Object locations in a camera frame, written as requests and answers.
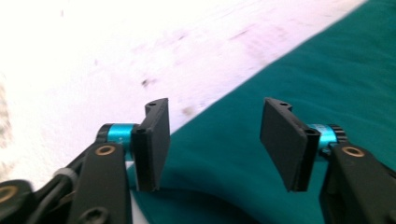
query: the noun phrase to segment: teal anodized joint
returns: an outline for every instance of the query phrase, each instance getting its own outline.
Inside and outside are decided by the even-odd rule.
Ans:
[[[132,129],[134,124],[131,123],[115,123],[111,125],[107,133],[107,142],[114,142],[121,144],[125,150],[125,160],[131,161],[131,144],[132,144]]]
[[[330,143],[337,142],[334,130],[327,124],[307,124],[308,127],[320,132],[318,150],[326,148]]]

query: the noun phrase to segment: screw hole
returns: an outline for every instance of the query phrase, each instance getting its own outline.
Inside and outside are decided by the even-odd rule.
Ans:
[[[355,147],[343,147],[343,151],[349,156],[353,157],[363,157],[364,152]]]

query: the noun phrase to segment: black metal bracket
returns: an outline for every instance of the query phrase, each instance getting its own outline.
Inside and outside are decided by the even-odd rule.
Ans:
[[[320,193],[326,223],[396,223],[396,179],[362,147],[332,149]]]
[[[292,113],[292,106],[265,98],[260,139],[287,190],[306,191],[318,149],[320,133]]]

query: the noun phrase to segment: teal fabric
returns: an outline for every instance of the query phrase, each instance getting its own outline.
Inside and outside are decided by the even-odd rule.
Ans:
[[[342,126],[396,169],[395,39],[396,2],[369,1],[183,126],[172,135],[162,191],[134,193],[149,222],[323,222],[327,163],[315,164],[308,192],[286,192],[259,140],[264,97],[292,104],[305,123]]]

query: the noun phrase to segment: bolt hole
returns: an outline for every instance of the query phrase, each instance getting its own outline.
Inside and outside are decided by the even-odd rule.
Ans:
[[[116,148],[113,146],[104,146],[104,147],[99,147],[98,149],[96,149],[95,153],[98,156],[105,156],[108,154],[113,153],[113,151],[115,151]]]
[[[304,130],[305,131],[305,133],[307,133],[307,134],[315,134],[316,132],[314,131],[314,130],[312,130],[312,129],[307,129],[307,130]]]

